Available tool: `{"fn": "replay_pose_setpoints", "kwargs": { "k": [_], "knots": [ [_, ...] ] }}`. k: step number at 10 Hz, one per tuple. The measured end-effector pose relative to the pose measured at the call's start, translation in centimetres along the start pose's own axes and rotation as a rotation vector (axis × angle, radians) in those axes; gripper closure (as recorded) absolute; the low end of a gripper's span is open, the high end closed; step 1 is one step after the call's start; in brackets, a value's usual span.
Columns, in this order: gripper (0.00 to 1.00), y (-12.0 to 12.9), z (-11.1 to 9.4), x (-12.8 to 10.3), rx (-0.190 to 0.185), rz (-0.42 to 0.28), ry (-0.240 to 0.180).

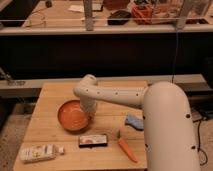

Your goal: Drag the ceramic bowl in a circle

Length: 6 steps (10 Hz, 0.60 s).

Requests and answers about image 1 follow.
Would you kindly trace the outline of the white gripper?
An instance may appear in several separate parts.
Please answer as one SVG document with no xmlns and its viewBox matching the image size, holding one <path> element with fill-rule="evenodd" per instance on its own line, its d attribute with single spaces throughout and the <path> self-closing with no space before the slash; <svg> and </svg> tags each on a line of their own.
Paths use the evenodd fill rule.
<svg viewBox="0 0 213 171">
<path fill-rule="evenodd" d="M 97 102 L 93 99 L 81 99 L 80 107 L 86 114 L 93 117 L 97 110 Z"/>
</svg>

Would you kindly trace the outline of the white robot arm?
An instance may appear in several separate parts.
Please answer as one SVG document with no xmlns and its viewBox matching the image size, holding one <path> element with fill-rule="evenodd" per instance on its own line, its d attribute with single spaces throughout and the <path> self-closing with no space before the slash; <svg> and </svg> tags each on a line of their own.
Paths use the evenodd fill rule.
<svg viewBox="0 0 213 171">
<path fill-rule="evenodd" d="M 73 93 L 89 114 L 96 111 L 98 100 L 143 111 L 148 171 L 201 171 L 189 101 L 176 84 L 162 81 L 148 87 L 101 87 L 88 74 Z"/>
</svg>

